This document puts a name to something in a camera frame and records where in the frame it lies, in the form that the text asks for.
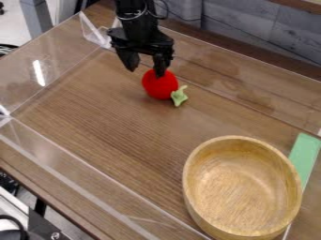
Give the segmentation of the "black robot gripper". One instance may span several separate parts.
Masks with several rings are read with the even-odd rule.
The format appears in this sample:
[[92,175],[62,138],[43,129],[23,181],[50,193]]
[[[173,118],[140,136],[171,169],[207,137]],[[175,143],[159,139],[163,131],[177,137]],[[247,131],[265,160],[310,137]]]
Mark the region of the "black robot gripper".
[[173,60],[174,40],[159,29],[161,18],[155,15],[118,16],[116,20],[120,26],[112,27],[107,34],[126,69],[135,71],[140,63],[139,54],[147,54],[152,56],[155,77],[163,77]]

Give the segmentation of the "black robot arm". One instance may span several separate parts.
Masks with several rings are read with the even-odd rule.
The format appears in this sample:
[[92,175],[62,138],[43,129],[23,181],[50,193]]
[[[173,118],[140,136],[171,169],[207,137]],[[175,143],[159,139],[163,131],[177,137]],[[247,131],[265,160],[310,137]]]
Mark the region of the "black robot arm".
[[154,0],[114,0],[115,15],[120,27],[107,31],[111,46],[128,71],[135,71],[140,63],[139,54],[151,56],[157,78],[166,74],[174,54],[174,39],[166,35],[158,21],[166,16],[157,14]]

